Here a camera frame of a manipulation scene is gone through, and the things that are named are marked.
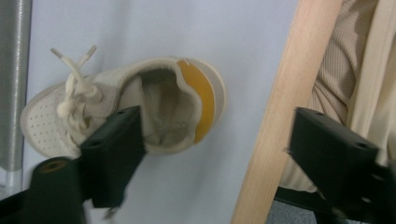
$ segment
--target white sneaker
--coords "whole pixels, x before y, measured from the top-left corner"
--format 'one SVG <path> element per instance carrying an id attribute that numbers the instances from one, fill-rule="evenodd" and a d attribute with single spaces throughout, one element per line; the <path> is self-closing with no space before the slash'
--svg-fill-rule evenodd
<path id="1" fill-rule="evenodd" d="M 225 108 L 221 77 L 209 64 L 164 57 L 84 77 L 78 63 L 52 49 L 72 73 L 40 92 L 23 109 L 21 129 L 47 157 L 79 156 L 78 146 L 112 113 L 141 105 L 145 144 L 151 153 L 173 153 L 200 142 Z"/>

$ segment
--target white shoelace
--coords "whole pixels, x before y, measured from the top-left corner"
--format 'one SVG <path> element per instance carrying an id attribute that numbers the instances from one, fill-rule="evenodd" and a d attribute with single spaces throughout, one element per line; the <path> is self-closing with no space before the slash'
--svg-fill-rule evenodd
<path id="1" fill-rule="evenodd" d="M 57 107 L 57 114 L 66 128 L 69 143 L 77 147 L 77 142 L 87 137 L 84 136 L 83 132 L 89 128 L 89 122 L 83 116 L 85 101 L 90 100 L 92 103 L 99 103 L 103 96 L 98 88 L 85 80 L 79 71 L 79 68 L 95 53 L 96 46 L 92 46 L 77 64 L 70 58 L 63 56 L 57 49 L 51 49 L 51 51 L 72 71 L 66 80 L 65 97 Z"/>

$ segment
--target beige sweater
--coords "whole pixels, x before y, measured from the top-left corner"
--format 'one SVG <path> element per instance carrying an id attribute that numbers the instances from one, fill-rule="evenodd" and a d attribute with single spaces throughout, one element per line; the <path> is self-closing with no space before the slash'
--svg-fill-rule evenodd
<path id="1" fill-rule="evenodd" d="M 346 0 L 320 67 L 309 106 L 396 159 L 396 0 Z M 280 186 L 315 191 L 289 159 Z"/>

